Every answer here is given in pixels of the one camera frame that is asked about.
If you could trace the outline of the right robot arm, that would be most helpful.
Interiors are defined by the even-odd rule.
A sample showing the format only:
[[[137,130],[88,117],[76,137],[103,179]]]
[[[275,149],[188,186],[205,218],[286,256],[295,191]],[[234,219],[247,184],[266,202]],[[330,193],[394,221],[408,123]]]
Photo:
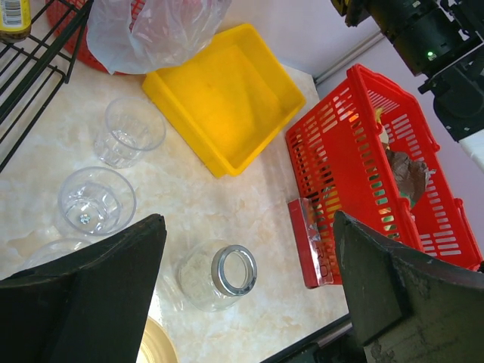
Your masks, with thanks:
[[[348,26],[373,19],[460,139],[483,128],[481,1],[335,1]],[[481,362],[483,272],[448,264],[338,212],[337,261],[369,362]]]

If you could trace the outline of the small yellow label bottle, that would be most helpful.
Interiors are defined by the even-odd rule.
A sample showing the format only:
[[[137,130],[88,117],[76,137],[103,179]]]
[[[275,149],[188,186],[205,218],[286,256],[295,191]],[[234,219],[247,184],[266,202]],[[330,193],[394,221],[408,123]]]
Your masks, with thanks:
[[[21,42],[31,32],[29,0],[1,0],[1,40]]]

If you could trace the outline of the beige plate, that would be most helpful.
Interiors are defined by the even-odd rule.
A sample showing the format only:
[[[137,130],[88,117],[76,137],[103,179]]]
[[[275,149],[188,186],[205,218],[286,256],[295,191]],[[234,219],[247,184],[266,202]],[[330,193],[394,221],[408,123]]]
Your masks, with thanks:
[[[151,317],[146,321],[136,363],[178,363],[168,334]]]

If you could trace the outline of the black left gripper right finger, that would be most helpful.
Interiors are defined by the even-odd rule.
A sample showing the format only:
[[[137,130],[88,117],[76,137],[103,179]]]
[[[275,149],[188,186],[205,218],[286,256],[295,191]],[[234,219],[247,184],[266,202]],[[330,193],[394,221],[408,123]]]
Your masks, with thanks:
[[[337,262],[369,362],[481,362],[483,274],[384,237],[339,211]]]

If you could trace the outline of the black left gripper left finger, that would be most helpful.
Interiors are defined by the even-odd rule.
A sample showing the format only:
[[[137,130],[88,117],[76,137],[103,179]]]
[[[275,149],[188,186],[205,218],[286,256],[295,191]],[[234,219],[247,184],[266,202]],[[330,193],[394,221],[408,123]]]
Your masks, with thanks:
[[[166,242],[152,214],[1,281],[3,362],[134,362]]]

